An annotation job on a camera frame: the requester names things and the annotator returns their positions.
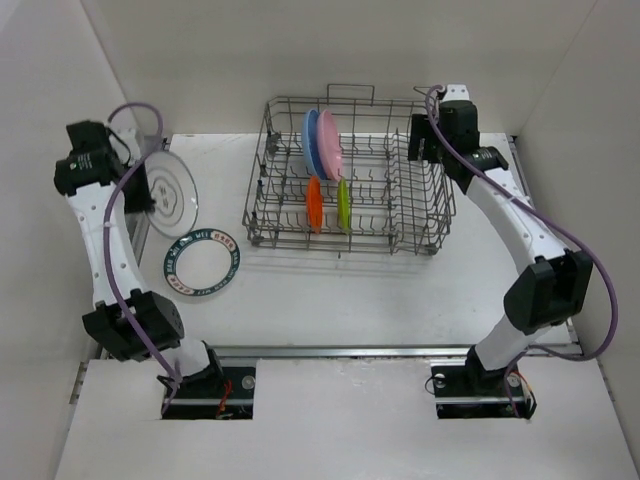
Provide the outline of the white plate teal line pattern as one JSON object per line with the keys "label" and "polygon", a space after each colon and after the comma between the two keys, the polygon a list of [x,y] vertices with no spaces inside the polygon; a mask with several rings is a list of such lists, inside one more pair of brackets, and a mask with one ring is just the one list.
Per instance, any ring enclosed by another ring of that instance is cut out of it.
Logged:
{"label": "white plate teal line pattern", "polygon": [[190,232],[199,213],[195,179],[186,163],[170,151],[157,151],[145,161],[153,210],[147,214],[151,226],[166,238]]}

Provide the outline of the white plate dark lettered rim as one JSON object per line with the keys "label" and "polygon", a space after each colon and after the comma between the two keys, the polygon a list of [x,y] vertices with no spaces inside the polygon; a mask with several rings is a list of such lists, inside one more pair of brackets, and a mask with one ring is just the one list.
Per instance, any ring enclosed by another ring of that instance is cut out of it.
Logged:
{"label": "white plate dark lettered rim", "polygon": [[235,278],[241,251],[227,232],[196,229],[177,239],[163,260],[163,275],[176,293],[203,298],[219,293]]}

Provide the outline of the small green plate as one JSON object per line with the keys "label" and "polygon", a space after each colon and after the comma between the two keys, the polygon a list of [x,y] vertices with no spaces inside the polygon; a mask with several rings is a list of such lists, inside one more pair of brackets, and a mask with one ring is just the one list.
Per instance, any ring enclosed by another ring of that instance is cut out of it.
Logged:
{"label": "small green plate", "polygon": [[338,208],[338,221],[340,228],[349,233],[351,230],[350,222],[350,196],[349,196],[349,188],[345,178],[341,178],[338,182],[338,200],[337,200],[337,208]]}

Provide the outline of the pink plastic plate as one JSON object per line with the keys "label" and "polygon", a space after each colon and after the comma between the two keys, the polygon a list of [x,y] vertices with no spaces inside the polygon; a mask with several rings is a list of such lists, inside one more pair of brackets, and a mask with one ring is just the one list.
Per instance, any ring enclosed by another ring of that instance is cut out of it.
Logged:
{"label": "pink plastic plate", "polygon": [[322,167],[328,179],[338,182],[342,178],[343,159],[340,135],[333,115],[323,110],[316,124],[316,139]]}

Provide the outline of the blue plastic plate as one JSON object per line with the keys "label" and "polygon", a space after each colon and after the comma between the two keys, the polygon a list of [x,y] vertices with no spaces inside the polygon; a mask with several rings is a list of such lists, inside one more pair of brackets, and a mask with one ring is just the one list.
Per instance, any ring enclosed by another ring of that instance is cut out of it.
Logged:
{"label": "blue plastic plate", "polygon": [[327,180],[328,176],[322,165],[317,144],[318,118],[319,111],[317,109],[310,109],[305,113],[301,130],[302,148],[309,173],[317,176],[320,180]]}

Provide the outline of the small orange plate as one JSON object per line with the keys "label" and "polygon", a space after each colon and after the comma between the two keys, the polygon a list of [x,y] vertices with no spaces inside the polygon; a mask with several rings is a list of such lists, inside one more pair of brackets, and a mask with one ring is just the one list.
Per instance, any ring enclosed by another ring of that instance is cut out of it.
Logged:
{"label": "small orange plate", "polygon": [[306,189],[306,211],[311,230],[319,234],[323,226],[323,196],[321,184],[317,176],[312,176]]}

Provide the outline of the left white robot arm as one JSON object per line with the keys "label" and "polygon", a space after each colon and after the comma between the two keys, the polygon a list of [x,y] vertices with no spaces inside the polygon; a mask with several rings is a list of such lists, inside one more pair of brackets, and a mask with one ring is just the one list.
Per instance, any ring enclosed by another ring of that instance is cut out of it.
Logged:
{"label": "left white robot arm", "polygon": [[139,270],[126,220],[154,207],[144,163],[127,164],[116,133],[101,122],[72,123],[66,132],[71,150],[55,165],[54,186],[78,220],[91,268],[85,331],[119,361],[155,359],[167,388],[217,394],[224,373],[214,350],[186,338],[176,305],[150,290]]}

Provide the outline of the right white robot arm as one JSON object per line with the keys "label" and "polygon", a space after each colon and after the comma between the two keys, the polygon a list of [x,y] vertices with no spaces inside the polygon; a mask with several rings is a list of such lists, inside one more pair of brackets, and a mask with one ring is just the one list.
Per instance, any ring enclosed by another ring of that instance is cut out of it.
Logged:
{"label": "right white robot arm", "polygon": [[409,158],[443,167],[489,220],[518,273],[503,297],[502,318],[467,353],[465,386],[484,394],[502,383],[519,354],[581,311],[593,262],[532,214],[504,155],[481,145],[478,110],[465,86],[427,90],[424,113],[411,119]]}

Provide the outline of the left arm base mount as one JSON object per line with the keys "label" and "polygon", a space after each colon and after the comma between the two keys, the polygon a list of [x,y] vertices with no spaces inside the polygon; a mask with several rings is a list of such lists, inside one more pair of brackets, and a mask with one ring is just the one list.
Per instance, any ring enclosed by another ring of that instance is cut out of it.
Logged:
{"label": "left arm base mount", "polygon": [[181,386],[161,414],[163,420],[252,420],[256,366],[227,366],[225,378]]}

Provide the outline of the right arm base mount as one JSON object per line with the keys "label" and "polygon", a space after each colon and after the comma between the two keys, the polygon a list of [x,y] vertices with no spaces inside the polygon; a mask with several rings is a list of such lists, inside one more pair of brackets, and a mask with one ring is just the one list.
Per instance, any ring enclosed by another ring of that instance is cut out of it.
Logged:
{"label": "right arm base mount", "polygon": [[462,365],[434,365],[425,389],[435,397],[440,420],[510,419],[530,420],[538,402],[518,371],[498,375],[487,386],[474,385]]}

